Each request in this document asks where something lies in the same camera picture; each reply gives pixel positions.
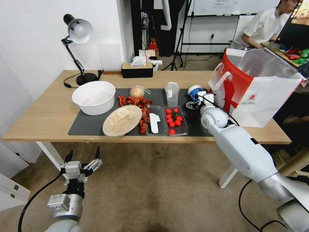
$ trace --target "lamp shade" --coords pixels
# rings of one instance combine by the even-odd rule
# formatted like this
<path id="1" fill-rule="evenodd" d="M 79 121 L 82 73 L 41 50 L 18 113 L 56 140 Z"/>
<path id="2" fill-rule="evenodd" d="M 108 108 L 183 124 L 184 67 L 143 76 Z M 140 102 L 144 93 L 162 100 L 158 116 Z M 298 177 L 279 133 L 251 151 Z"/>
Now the lamp shade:
<path id="1" fill-rule="evenodd" d="M 66 14 L 63 20 L 68 25 L 69 36 L 74 43 L 83 44 L 90 39 L 92 26 L 89 22 L 76 19 L 70 14 Z"/>

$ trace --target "plastic tray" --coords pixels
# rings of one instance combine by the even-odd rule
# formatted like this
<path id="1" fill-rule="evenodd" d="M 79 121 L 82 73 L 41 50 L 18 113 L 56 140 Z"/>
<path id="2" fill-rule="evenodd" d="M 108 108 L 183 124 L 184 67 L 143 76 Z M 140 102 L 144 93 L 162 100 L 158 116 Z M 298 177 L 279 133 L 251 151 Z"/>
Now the plastic tray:
<path id="1" fill-rule="evenodd" d="M 158 122 L 159 132 L 154 134 L 151 131 L 150 123 L 147 123 L 146 135 L 148 136 L 168 136 L 168 127 L 166 123 L 165 109 L 161 106 L 148 105 L 150 112 L 158 115 L 160 117 L 160 122 Z"/>
<path id="2" fill-rule="evenodd" d="M 186 119 L 184 118 L 183 111 L 182 111 L 180 106 L 176 106 L 176 107 L 165 106 L 165 107 L 162 107 L 162 106 L 150 105 L 150 106 L 148 106 L 148 108 L 152 113 L 154 113 L 154 114 L 156 114 L 160 117 L 160 122 L 158 122 L 159 132 L 157 134 L 152 133 L 151 125 L 150 125 L 150 123 L 149 124 L 147 123 L 146 135 L 148 135 L 148 136 L 168 136 L 169 135 L 168 131 L 170 129 L 174 129 L 175 132 L 176 132 L 175 135 L 173 135 L 173 136 L 182 136 L 182 135 L 187 135 L 189 133 L 187 122 L 186 122 Z M 167 124 L 167 121 L 166 121 L 165 109 L 173 110 L 174 108 L 178 108 L 178 115 L 183 118 L 183 121 L 182 121 L 180 126 L 175 126 L 173 128 L 170 128 L 169 125 Z"/>
<path id="3" fill-rule="evenodd" d="M 174 126 L 173 128 L 169 127 L 167 125 L 167 121 L 166 121 L 166 113 L 165 113 L 165 110 L 166 109 L 171 109 L 173 111 L 174 108 L 177 108 L 178 109 L 178 115 L 181 116 L 183 118 L 183 121 L 181 122 L 181 125 L 180 126 Z M 189 133 L 189 130 L 188 130 L 188 125 L 187 125 L 187 122 L 186 122 L 186 119 L 184 118 L 184 115 L 183 115 L 183 111 L 181 109 L 180 106 L 176 106 L 176 107 L 168 107 L 168 106 L 165 106 L 164 107 L 164 118 L 165 118 L 165 124 L 167 126 L 167 130 L 169 131 L 170 129 L 174 129 L 176 134 L 174 134 L 173 136 L 182 136 L 182 135 L 187 135 Z"/>

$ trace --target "monitor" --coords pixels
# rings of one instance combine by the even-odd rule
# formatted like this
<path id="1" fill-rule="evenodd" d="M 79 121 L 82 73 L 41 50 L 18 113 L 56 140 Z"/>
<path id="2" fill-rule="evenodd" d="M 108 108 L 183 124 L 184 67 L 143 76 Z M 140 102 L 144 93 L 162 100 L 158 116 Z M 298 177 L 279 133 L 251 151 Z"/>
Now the monitor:
<path id="1" fill-rule="evenodd" d="M 309 47 L 309 0 L 300 0 L 279 34 L 276 43 Z"/>

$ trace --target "lamp base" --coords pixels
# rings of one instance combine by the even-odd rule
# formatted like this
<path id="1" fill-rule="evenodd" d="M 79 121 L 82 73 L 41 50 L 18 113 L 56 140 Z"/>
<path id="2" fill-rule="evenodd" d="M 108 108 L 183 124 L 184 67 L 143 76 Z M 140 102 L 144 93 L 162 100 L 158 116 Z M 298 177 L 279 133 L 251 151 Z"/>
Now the lamp base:
<path id="1" fill-rule="evenodd" d="M 93 74 L 93 73 L 85 73 L 85 76 L 83 77 L 82 75 L 79 75 L 77 78 L 76 78 L 76 83 L 78 85 L 83 85 L 83 84 L 86 84 L 88 82 L 92 82 L 92 81 L 97 81 L 98 80 L 98 77 L 96 74 Z"/>

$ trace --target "beige plate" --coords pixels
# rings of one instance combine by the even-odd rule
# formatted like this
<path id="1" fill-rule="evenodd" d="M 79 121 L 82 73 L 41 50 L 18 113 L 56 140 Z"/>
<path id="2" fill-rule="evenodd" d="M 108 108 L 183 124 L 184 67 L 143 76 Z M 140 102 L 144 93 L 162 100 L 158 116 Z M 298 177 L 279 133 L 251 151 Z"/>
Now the beige plate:
<path id="1" fill-rule="evenodd" d="M 103 123 L 103 133 L 107 136 L 123 136 L 136 127 L 142 118 L 139 107 L 128 105 L 113 111 Z"/>

